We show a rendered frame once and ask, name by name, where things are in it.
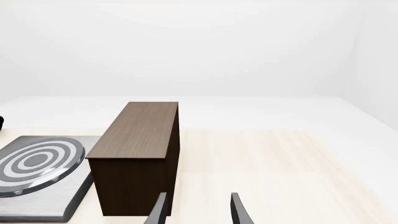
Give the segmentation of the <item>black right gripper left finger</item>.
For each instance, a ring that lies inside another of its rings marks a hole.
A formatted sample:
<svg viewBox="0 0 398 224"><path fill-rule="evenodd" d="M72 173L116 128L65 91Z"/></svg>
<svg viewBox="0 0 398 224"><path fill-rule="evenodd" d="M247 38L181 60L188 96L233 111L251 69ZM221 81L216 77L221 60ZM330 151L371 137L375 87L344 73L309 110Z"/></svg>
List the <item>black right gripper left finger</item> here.
<svg viewBox="0 0 398 224"><path fill-rule="evenodd" d="M159 194L159 197L144 224L165 224L167 209L167 193L162 192Z"/></svg>

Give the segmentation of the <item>flat stove plate with rings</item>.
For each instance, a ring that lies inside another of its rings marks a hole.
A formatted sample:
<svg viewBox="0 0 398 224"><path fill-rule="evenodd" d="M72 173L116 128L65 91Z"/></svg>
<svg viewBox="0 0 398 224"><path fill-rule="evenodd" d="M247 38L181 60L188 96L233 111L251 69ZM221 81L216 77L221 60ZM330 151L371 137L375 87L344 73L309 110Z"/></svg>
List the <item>flat stove plate with rings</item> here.
<svg viewBox="0 0 398 224"><path fill-rule="evenodd" d="M19 136L0 149L0 223L66 223L93 184L99 136Z"/></svg>

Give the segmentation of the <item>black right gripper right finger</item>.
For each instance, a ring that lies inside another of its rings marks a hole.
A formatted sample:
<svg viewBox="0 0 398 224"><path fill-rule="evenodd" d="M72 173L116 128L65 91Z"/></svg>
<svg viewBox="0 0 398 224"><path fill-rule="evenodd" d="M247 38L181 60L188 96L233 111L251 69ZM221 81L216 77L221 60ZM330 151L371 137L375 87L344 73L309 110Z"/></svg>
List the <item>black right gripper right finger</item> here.
<svg viewBox="0 0 398 224"><path fill-rule="evenodd" d="M236 192L231 194L230 209L233 224L254 224Z"/></svg>

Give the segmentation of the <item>brown wooden cabinet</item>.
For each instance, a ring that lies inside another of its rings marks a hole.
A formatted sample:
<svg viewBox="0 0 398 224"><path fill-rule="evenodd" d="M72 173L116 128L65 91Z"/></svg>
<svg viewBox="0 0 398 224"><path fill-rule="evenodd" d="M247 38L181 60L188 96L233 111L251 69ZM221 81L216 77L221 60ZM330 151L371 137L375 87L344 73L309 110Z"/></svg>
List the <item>brown wooden cabinet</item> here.
<svg viewBox="0 0 398 224"><path fill-rule="evenodd" d="M104 216L149 216L172 204L180 155L178 102L129 102L87 154Z"/></svg>

